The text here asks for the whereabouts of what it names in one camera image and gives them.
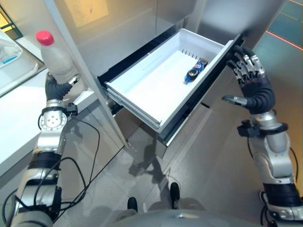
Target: robotic finger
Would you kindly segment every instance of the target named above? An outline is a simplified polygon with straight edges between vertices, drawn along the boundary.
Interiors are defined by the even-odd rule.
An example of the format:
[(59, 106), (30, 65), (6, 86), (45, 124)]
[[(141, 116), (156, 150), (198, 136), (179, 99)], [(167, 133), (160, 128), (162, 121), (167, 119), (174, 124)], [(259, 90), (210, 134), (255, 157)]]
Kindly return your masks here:
[(227, 58), (230, 59), (230, 61), (234, 62), (237, 66), (237, 71), (239, 71), (242, 75), (242, 78), (244, 82), (249, 81), (249, 71), (247, 70), (245, 64), (243, 61), (241, 61), (237, 56), (232, 54), (227, 54)]
[(238, 84), (241, 86), (244, 84), (244, 79), (243, 79), (243, 74), (241, 73), (241, 71), (239, 70), (238, 66), (236, 65), (236, 63), (234, 63), (232, 60), (228, 60), (226, 62), (226, 65), (232, 69), (233, 73), (235, 74), (235, 77), (238, 81)]
[(259, 60), (259, 58), (256, 56), (256, 54), (249, 48), (243, 46), (235, 46), (234, 47), (235, 52), (240, 55), (245, 65), (248, 69), (248, 71), (254, 75), (255, 78), (258, 76), (264, 77), (265, 76), (265, 70)]

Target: floor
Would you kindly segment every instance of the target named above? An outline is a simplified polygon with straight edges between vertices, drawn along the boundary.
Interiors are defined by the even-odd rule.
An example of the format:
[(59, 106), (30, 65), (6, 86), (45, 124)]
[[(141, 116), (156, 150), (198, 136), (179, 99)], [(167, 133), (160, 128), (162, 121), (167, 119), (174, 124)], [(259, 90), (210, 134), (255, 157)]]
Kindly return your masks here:
[[(286, 2), (269, 31), (300, 48), (302, 38), (297, 37), (300, 30), (285, 33), (277, 26), (277, 23), (297, 26), (298, 20), (288, 20), (300, 17), (295, 14), (300, 10), (302, 13), (300, 4), (303, 3), (297, 2), (299, 4)], [(303, 75), (303, 61), (299, 48), (265, 33), (255, 51), (272, 76), (273, 87), (279, 91), (276, 105), (279, 120), (289, 123), (292, 144), (302, 159), (299, 150), (302, 147), (300, 75)], [(106, 226), (126, 209), (131, 196), (137, 198), (139, 212), (169, 209), (171, 182), (180, 185), (181, 197), (197, 199), (206, 210), (258, 223), (262, 204), (257, 192), (262, 184), (248, 154), (246, 140), (236, 131), (248, 113), (220, 99), (220, 95), (235, 94), (235, 90), (237, 85), (232, 81), (211, 108), (199, 105), (163, 159), (154, 155), (154, 134), (142, 124), (129, 137), (129, 147), (123, 148), (97, 176), (83, 202), (68, 210), (55, 226)]]

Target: open drawer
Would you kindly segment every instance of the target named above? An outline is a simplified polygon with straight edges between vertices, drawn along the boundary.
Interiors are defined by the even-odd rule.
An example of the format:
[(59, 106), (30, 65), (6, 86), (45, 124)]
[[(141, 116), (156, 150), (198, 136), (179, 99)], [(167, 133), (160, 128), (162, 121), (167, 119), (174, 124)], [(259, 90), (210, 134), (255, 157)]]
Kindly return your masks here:
[[(226, 45), (181, 29), (119, 76), (106, 82), (109, 96), (168, 141), (225, 67), (223, 58), (240, 36)], [(199, 57), (208, 65), (191, 83), (187, 72)]]

